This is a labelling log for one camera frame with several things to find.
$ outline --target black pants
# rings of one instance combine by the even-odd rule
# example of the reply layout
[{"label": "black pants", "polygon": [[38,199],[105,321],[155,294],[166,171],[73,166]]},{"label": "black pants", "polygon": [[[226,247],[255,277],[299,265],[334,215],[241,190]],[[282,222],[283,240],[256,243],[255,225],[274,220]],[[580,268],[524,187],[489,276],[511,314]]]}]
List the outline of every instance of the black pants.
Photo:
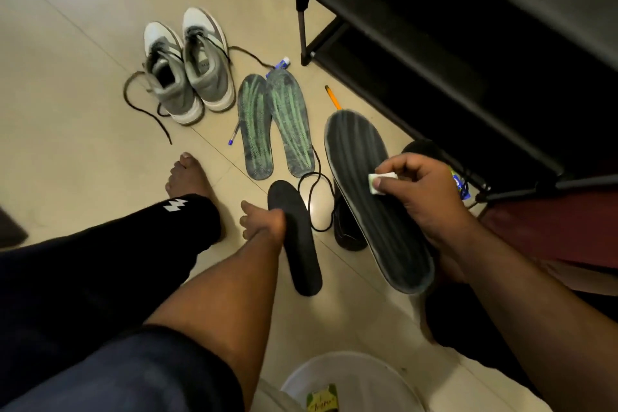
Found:
[{"label": "black pants", "polygon": [[[574,293],[618,322],[616,297],[578,291]],[[470,285],[453,283],[438,288],[427,298],[425,309],[427,324],[437,343],[452,347],[486,367],[500,370],[541,397]]]},{"label": "black pants", "polygon": [[191,194],[0,254],[0,407],[141,325],[220,231]]}]

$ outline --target pen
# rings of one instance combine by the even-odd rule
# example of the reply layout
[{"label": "pen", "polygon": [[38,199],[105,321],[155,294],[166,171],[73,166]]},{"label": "pen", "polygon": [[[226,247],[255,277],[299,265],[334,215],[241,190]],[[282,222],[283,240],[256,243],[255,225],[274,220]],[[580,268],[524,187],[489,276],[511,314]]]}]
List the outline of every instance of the pen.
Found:
[{"label": "pen", "polygon": [[234,128],[234,134],[232,134],[232,138],[229,140],[228,145],[232,145],[234,143],[236,134],[238,134],[238,129],[240,129],[240,121],[238,121],[238,124],[236,124],[236,127]]},{"label": "pen", "polygon": [[324,88],[326,89],[326,93],[328,93],[328,96],[331,97],[331,101],[335,105],[337,110],[340,110],[341,106],[340,106],[339,102],[337,101],[337,99],[335,98],[335,95],[332,94],[332,90],[328,87],[328,85],[324,85]]}]

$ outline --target bare foot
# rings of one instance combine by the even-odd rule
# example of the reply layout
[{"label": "bare foot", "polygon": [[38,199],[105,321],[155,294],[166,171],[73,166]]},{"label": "bare foot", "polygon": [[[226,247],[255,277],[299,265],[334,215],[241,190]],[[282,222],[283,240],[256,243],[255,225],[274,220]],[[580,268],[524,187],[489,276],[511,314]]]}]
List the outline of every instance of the bare foot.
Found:
[{"label": "bare foot", "polygon": [[[204,168],[189,152],[184,152],[180,160],[174,163],[174,168],[169,170],[169,172],[169,179],[165,185],[165,190],[169,197],[174,199],[187,194],[197,194],[198,196],[209,198],[218,209],[220,208]],[[224,238],[225,233],[223,220],[221,220],[221,236],[218,241]]]}]

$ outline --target yellow pencil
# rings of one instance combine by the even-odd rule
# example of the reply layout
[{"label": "yellow pencil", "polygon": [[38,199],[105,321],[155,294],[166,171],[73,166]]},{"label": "yellow pencil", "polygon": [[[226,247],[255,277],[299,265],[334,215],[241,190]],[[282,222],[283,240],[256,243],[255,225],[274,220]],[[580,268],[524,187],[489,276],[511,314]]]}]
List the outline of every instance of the yellow pencil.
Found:
[{"label": "yellow pencil", "polygon": [[335,98],[335,95],[332,94],[332,90],[328,87],[328,85],[324,85],[324,88],[326,89],[326,93],[328,93],[328,96],[331,97],[331,101],[335,105],[337,110],[340,110],[341,106],[340,106],[339,102],[337,101],[337,99]]}]

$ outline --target green and grey insole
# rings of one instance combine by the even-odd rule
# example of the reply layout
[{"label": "green and grey insole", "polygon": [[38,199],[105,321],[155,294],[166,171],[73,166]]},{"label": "green and grey insole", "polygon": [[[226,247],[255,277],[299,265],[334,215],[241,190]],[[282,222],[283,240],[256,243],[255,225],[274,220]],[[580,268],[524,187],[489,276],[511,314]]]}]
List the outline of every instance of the green and grey insole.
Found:
[{"label": "green and grey insole", "polygon": [[268,76],[267,91],[267,103],[286,151],[287,168],[299,178],[315,169],[305,99],[296,79],[283,69]]},{"label": "green and grey insole", "polygon": [[261,75],[248,75],[238,92],[238,120],[247,173],[257,181],[265,180],[273,174],[270,145],[272,118],[267,104],[267,80]]}]

